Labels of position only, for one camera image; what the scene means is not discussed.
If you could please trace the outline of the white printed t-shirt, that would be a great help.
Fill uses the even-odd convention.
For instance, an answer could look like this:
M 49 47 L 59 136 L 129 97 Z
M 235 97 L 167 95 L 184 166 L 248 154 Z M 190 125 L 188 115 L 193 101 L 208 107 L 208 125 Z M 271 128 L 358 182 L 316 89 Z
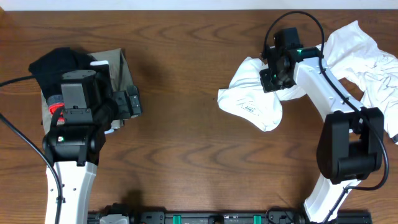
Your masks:
M 295 85 L 292 88 L 264 92 L 259 72 L 268 66 L 259 58 L 246 57 L 226 89 L 218 90 L 221 110 L 248 120 L 261 131 L 272 131 L 282 121 L 281 102 L 306 95 Z

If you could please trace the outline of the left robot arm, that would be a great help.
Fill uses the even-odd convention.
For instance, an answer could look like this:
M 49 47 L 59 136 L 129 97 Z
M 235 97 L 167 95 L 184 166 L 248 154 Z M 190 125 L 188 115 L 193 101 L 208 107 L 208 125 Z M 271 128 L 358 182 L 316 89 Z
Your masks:
M 116 91 L 107 60 L 62 74 L 58 85 L 62 103 L 54 110 L 43 139 L 50 161 L 45 222 L 87 223 L 106 132 L 113 121 L 142 114 L 139 90 L 129 85 Z

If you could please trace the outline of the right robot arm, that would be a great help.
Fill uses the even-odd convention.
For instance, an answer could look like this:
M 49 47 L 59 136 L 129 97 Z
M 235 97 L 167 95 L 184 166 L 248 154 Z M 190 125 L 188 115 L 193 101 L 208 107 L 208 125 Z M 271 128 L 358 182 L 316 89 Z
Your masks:
M 353 190 L 373 191 L 360 182 L 387 167 L 382 141 L 384 115 L 355 100 L 328 69 L 317 47 L 305 48 L 295 28 L 274 34 L 274 46 L 264 46 L 268 67 L 260 71 L 264 92 L 302 88 L 323 119 L 317 147 L 320 176 L 314 190 L 294 213 L 293 223 L 364 223 L 366 215 L 338 216 L 338 209 Z

